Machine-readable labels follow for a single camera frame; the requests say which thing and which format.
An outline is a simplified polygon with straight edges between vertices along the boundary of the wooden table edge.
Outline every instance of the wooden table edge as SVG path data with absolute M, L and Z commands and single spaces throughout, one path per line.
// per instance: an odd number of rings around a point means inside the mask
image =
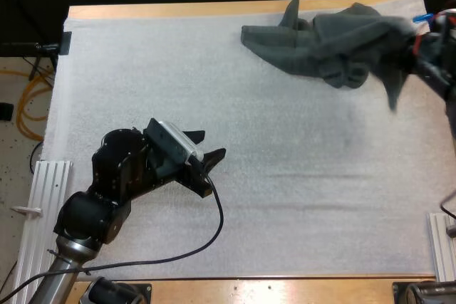
M 346 8 L 355 2 L 375 5 L 391 0 L 300 0 L 299 9 Z M 230 1 L 216 3 L 121 4 L 70 6 L 71 19 L 126 19 L 180 16 L 227 16 L 284 12 L 290 0 Z

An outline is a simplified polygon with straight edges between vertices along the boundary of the gray towel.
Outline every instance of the gray towel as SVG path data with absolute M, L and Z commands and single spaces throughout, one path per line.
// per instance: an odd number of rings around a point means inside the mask
M 278 26 L 243 26 L 242 43 L 287 73 L 323 78 L 335 88 L 358 88 L 371 71 L 383 81 L 394 110 L 407 75 L 384 57 L 401 52 L 415 36 L 410 23 L 358 3 L 319 14 L 313 25 L 298 18 L 298 10 L 299 0 L 292 0 Z

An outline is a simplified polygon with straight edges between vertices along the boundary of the metal bracket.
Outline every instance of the metal bracket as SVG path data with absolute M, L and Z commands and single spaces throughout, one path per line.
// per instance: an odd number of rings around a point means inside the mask
M 27 207 L 14 207 L 26 214 L 14 287 L 49 269 L 53 256 L 47 251 L 56 248 L 53 226 L 66 195 L 71 162 L 37 162 Z M 12 304 L 26 304 L 38 287 L 35 281 L 19 292 Z
M 454 239 L 447 235 L 447 227 L 456 222 L 444 213 L 429 214 L 428 218 L 437 281 L 454 281 L 456 280 L 456 248 Z

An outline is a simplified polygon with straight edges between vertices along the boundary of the blue object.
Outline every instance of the blue object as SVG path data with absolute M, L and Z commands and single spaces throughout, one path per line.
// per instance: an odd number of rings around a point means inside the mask
M 422 21 L 427 21 L 430 24 L 430 20 L 433 18 L 434 14 L 422 14 L 421 16 L 413 17 L 413 23 L 421 23 Z

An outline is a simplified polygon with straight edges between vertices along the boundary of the black cable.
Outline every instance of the black cable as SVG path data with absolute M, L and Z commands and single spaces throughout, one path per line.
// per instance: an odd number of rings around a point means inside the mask
M 49 87 L 54 88 L 54 85 L 53 85 L 52 83 L 50 83 L 50 82 L 47 80 L 47 78 L 50 78 L 52 81 L 54 81 L 54 79 L 51 78 L 49 75 L 43 76 L 43 74 L 42 74 L 41 71 L 39 70 L 39 69 L 41 69 L 44 73 L 47 73 L 48 71 L 47 71 L 45 68 L 40 67 L 39 65 L 33 64 L 32 62 L 30 62 L 29 60 L 27 60 L 27 59 L 26 59 L 25 57 L 23 57 L 23 56 L 22 56 L 22 59 L 23 59 L 24 61 L 26 61 L 29 65 L 32 66 L 32 68 L 33 68 L 32 71 L 31 71 L 31 75 L 32 75 L 32 76 L 35 75 L 35 73 L 40 74 L 40 76 L 43 78 L 44 82 L 46 82 L 46 83 L 48 84 Z
M 31 154 L 30 154 L 30 159 L 28 160 L 28 163 L 29 163 L 29 166 L 30 166 L 30 172 L 31 174 L 34 174 L 35 171 L 33 170 L 33 165 L 31 164 L 32 163 L 32 160 L 33 160 L 33 155 L 35 154 L 36 150 L 43 144 L 43 141 L 40 141 L 38 144 L 36 144 L 36 146 L 33 148 L 33 150 L 31 150 Z
M 6 282 L 8 281 L 9 277 L 11 277 L 11 274 L 13 274 L 13 271 L 14 271 L 16 265 L 17 265 L 17 260 L 16 260 L 16 262 L 14 263 L 13 267 L 11 267 L 11 270 L 9 270 L 8 275 L 6 276 L 6 278 L 5 278 L 4 282 L 3 282 L 3 284 L 1 284 L 0 293 L 1 293 L 1 292 L 3 291 L 3 289 L 5 288 Z
M 22 56 L 22 59 L 23 59 L 24 61 L 26 61 L 26 62 L 27 62 L 29 65 L 31 65 L 32 67 L 35 66 L 31 61 L 29 61 L 29 60 L 28 60 L 27 58 L 25 58 L 24 56 Z M 36 67 L 37 67 L 38 69 L 41 69 L 41 71 L 43 71 L 44 73 L 48 73 L 48 72 L 49 72 L 49 70 L 47 70 L 47 69 L 44 68 L 44 67 L 41 67 L 40 65 L 38 65 L 38 66 L 36 66 Z
M 99 271 L 99 270 L 105 270 L 108 268 L 117 268 L 117 267 L 125 267 L 125 266 L 141 266 L 141 265 L 157 265 L 159 263 L 170 263 L 173 261 L 177 261 L 189 256 L 193 256 L 203 250 L 205 250 L 207 247 L 211 246 L 212 243 L 217 239 L 218 235 L 220 234 L 220 231 L 222 230 L 223 227 L 223 221 L 224 221 L 224 216 L 223 216 L 223 208 L 222 204 L 220 203 L 220 198 L 217 193 L 217 189 L 215 188 L 214 183 L 210 179 L 208 175 L 206 175 L 206 179 L 209 182 L 209 185 L 212 188 L 212 191 L 214 192 L 214 197 L 215 201 L 217 203 L 217 208 L 219 209 L 219 215 L 220 215 L 220 222 L 219 222 L 219 227 L 217 228 L 217 231 L 215 232 L 214 236 L 203 246 L 181 254 L 179 256 L 173 256 L 172 258 L 166 258 L 166 259 L 159 259 L 159 260 L 148 260 L 148 261 L 127 261 L 124 263 L 109 263 L 107 265 L 101 265 L 101 266 L 93 266 L 93 267 L 84 267 L 84 268 L 69 268 L 68 270 L 59 270 L 59 271 L 51 271 L 51 272 L 44 272 L 37 274 L 36 276 L 33 276 L 29 278 L 27 281 L 23 282 L 20 286 L 18 286 L 16 289 L 14 289 L 10 294 L 8 294 L 5 298 L 2 298 L 0 300 L 0 304 L 6 303 L 9 299 L 14 297 L 20 290 L 25 288 L 28 284 L 34 282 L 35 280 L 42 278 L 42 277 L 47 277 L 47 276 L 58 276 L 60 274 L 65 274 L 65 273 L 79 273 L 79 272 L 91 272 L 91 271 Z
M 456 215 L 454 215 L 451 211 L 449 211 L 448 209 L 446 209 L 443 205 L 445 203 L 447 203 L 449 200 L 451 200 L 453 197 L 456 196 L 456 190 L 454 190 L 454 192 L 452 192 L 451 194 L 449 194 L 448 196 L 446 196 L 441 202 L 440 202 L 440 209 L 450 215 L 452 218 L 454 218 L 456 220 Z

